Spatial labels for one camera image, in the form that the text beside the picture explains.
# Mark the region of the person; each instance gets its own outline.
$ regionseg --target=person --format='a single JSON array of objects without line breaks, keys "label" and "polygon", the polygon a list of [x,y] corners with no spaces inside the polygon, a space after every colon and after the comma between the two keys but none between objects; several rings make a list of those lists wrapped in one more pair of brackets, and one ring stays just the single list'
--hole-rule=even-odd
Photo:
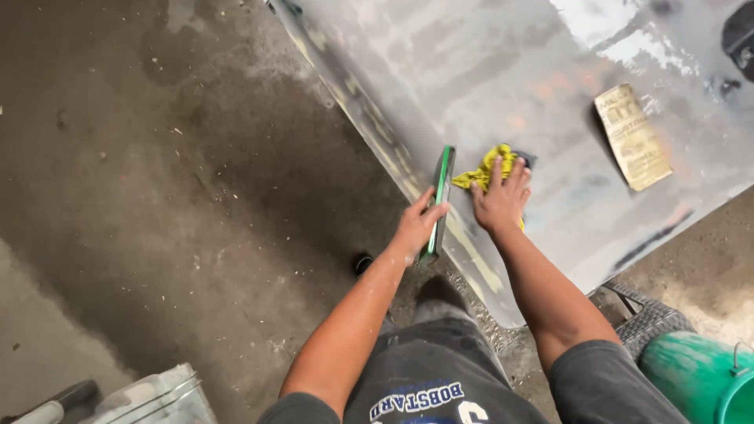
[{"label": "person", "polygon": [[[520,230],[531,193],[524,161],[503,181],[501,158],[495,160],[489,191],[472,186],[474,216],[505,261],[562,422],[686,422],[599,310]],[[259,424],[547,422],[513,393],[446,280],[421,288],[413,325],[398,328],[387,315],[405,268],[449,209],[426,209],[432,194],[430,188],[406,209],[382,254],[358,264],[363,274],[306,341]]]}]

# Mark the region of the finger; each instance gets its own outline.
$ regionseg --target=finger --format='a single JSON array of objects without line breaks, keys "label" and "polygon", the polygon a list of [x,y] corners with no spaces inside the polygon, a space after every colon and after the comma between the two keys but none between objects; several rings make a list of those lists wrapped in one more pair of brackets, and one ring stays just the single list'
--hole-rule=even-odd
[{"label": "finger", "polygon": [[519,185],[519,180],[521,179],[521,174],[523,173],[523,164],[524,160],[521,157],[516,158],[516,161],[513,163],[513,169],[510,170],[510,175],[508,175],[507,180],[505,181],[505,186],[510,188],[517,188]]},{"label": "finger", "polygon": [[523,206],[526,204],[526,202],[529,200],[529,196],[532,195],[532,189],[529,187],[526,187],[523,192],[521,192],[521,205]]},{"label": "finger", "polygon": [[503,157],[500,155],[495,156],[495,160],[492,162],[492,175],[489,180],[489,190],[497,189],[503,183]]},{"label": "finger", "polygon": [[419,215],[427,207],[427,203],[429,203],[429,199],[432,198],[433,194],[434,194],[434,187],[429,186],[427,191],[425,191],[424,194],[419,196],[419,199],[417,199],[414,204],[409,206],[409,208],[406,209],[406,211],[412,214]]},{"label": "finger", "polygon": [[427,211],[422,216],[425,219],[425,223],[432,225],[437,222],[437,220],[440,219],[443,215],[447,214],[448,210],[450,210],[450,203],[444,201],[443,203],[435,204],[433,207],[427,209]]},{"label": "finger", "polygon": [[526,185],[529,184],[529,180],[532,178],[532,170],[528,169],[527,167],[523,168],[523,171],[521,172],[521,178],[518,182],[518,190],[524,190],[526,188]]},{"label": "finger", "polygon": [[471,183],[471,197],[474,199],[474,207],[482,205],[484,190],[482,190],[482,187],[476,181]]}]

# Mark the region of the bucket rim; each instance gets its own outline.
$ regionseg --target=bucket rim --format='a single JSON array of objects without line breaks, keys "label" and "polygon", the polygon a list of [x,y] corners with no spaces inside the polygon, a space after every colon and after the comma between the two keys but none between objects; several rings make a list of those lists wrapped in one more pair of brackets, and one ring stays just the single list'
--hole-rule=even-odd
[{"label": "bucket rim", "polygon": [[754,380],[754,370],[746,369],[739,370],[739,374],[733,377],[733,382],[728,386],[722,396],[717,401],[715,406],[715,424],[725,424],[725,414],[728,412],[728,405],[731,403],[733,397],[738,393],[738,389],[743,385]]}]

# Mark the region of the left hand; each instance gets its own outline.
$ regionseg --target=left hand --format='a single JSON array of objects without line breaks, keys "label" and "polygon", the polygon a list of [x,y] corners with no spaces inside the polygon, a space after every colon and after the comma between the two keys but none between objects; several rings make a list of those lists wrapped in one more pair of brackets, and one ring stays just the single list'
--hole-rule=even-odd
[{"label": "left hand", "polygon": [[403,212],[393,240],[388,249],[401,255],[406,265],[410,265],[419,250],[427,244],[435,222],[448,213],[450,204],[444,201],[427,209],[434,187],[430,187],[416,201]]}]

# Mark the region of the green bucket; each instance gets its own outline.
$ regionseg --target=green bucket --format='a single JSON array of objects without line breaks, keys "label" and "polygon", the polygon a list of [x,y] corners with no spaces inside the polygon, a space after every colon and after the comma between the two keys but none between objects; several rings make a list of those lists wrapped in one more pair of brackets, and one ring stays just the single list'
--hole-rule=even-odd
[{"label": "green bucket", "polygon": [[639,368],[691,424],[754,422],[754,353],[679,331],[652,340]]}]

